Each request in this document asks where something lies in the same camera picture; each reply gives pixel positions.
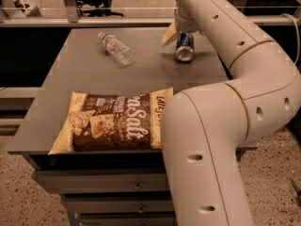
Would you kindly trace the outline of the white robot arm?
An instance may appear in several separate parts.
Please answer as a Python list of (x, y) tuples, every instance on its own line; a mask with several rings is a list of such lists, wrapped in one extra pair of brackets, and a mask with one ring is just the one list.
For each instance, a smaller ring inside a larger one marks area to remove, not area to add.
[(288, 123), (301, 76), (267, 33), (227, 0), (178, 0), (177, 26), (202, 31), (232, 78), (166, 104), (162, 148), (178, 226), (253, 226), (236, 150)]

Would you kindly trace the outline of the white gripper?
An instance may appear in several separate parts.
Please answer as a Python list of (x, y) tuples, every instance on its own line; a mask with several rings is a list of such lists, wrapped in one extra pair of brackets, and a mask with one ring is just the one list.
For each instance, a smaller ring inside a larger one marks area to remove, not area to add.
[(172, 23), (162, 37), (161, 43), (163, 46), (168, 46), (171, 42), (178, 38), (178, 29), (184, 33), (195, 33), (199, 31), (198, 24), (189, 12), (188, 8), (181, 0), (175, 1), (175, 24)]

